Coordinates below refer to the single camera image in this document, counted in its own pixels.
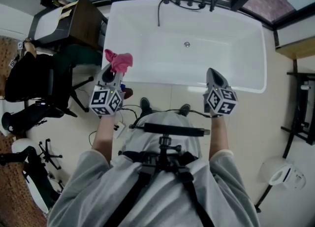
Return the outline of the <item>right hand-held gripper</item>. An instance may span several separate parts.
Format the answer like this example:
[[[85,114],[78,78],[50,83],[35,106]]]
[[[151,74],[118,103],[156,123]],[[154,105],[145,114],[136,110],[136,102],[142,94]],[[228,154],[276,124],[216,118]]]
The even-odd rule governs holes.
[[[226,78],[213,68],[208,68],[206,73],[207,90],[203,94],[204,112],[212,117],[230,115],[238,105],[236,93],[229,86]]]

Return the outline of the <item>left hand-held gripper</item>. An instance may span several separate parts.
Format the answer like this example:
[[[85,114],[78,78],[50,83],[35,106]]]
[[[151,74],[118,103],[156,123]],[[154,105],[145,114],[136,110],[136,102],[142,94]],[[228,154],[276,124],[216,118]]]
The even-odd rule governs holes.
[[[123,73],[111,72],[111,64],[99,72],[89,103],[97,116],[114,116],[122,106],[125,97],[121,89],[123,76]]]

